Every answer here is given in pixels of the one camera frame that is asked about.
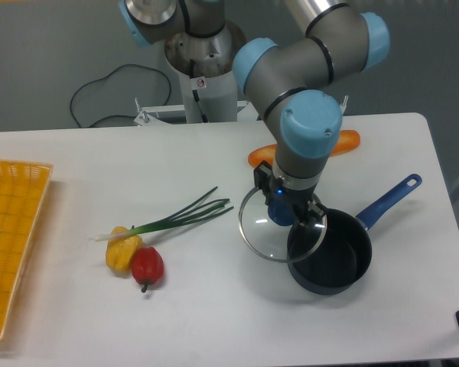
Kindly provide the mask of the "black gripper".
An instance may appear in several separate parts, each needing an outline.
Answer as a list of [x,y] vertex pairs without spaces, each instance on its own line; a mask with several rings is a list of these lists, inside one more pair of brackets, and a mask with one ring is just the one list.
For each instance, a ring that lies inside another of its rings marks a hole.
[[253,171],[255,188],[263,192],[265,204],[274,201],[284,204],[300,226],[311,229],[327,228],[327,207],[314,194],[321,178],[324,161],[312,164],[312,175],[296,177],[282,170],[277,162],[262,162]]

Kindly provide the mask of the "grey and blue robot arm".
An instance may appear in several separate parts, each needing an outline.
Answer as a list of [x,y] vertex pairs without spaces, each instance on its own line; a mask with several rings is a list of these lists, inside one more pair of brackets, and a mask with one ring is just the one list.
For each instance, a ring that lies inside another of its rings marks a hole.
[[137,43],[163,43],[189,123],[235,120],[238,93],[256,109],[277,143],[269,173],[256,185],[282,226],[321,219],[311,208],[313,194],[343,115],[322,89],[382,62],[390,48],[384,20],[345,1],[287,6],[304,36],[280,47],[268,38],[247,41],[222,1],[119,3]]

